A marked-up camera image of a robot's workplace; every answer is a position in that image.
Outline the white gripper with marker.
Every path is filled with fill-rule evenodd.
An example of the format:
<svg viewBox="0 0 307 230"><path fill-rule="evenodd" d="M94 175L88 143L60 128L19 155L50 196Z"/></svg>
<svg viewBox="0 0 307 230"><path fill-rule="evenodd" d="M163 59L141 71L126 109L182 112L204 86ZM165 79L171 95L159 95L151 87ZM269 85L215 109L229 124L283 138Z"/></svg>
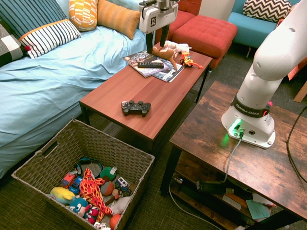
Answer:
<svg viewBox="0 0 307 230"><path fill-rule="evenodd" d="M178 0L143 0L139 3L140 30L146 34L147 53L153 51L154 31L162 28L160 46L165 45L170 23L178 12Z"/></svg>

